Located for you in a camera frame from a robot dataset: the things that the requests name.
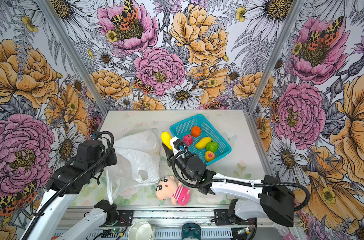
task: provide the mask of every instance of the white plastic bag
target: white plastic bag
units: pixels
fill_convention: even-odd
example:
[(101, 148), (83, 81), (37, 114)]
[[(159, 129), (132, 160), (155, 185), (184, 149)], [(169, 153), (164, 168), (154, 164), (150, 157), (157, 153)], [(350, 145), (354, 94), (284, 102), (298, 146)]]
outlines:
[(110, 204), (128, 188), (158, 183), (160, 144), (154, 133), (145, 131), (121, 138), (114, 142), (114, 149), (117, 164), (105, 168)]

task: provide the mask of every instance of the teal container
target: teal container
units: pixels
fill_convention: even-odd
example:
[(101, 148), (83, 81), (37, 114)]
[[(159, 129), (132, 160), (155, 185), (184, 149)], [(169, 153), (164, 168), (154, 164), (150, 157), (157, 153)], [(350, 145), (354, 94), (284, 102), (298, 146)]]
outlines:
[[(171, 125), (170, 132), (174, 137), (178, 137), (182, 140), (184, 136), (190, 134), (191, 128), (194, 126), (200, 127), (202, 132), (198, 137), (193, 137), (194, 141), (189, 146), (189, 151), (197, 154), (206, 165), (209, 166), (213, 164), (214, 162), (222, 159), (224, 156), (228, 155), (231, 152), (231, 147), (229, 143), (219, 134), (219, 132), (202, 114), (197, 114)], [(205, 161), (206, 148), (195, 148), (196, 143), (204, 137), (211, 137), (211, 141), (217, 142), (219, 146), (218, 150), (214, 152), (215, 158), (210, 162)]]

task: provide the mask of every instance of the table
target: table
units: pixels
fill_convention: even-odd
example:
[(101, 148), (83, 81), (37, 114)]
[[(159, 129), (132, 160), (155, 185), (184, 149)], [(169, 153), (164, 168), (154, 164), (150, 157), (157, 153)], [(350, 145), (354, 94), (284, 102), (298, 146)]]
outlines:
[[(263, 170), (257, 148), (242, 110), (170, 110), (170, 111), (110, 111), (103, 121), (100, 131), (110, 131), (115, 139), (150, 130), (160, 139), (170, 125), (196, 114), (203, 114), (218, 132), (230, 143), (232, 152), (223, 159), (208, 166), (209, 170), (243, 179), (263, 179)], [(173, 175), (167, 166), (165, 152), (160, 152), (160, 176)], [(156, 185), (130, 188), (121, 192), (114, 200), (117, 206), (131, 205), (172, 205), (170, 199), (160, 201), (155, 195)], [(106, 176), (98, 185), (95, 179), (86, 184), (71, 206), (93, 206), (107, 198)], [(204, 195), (197, 189), (191, 190), (188, 205), (226, 205), (232, 196)]]

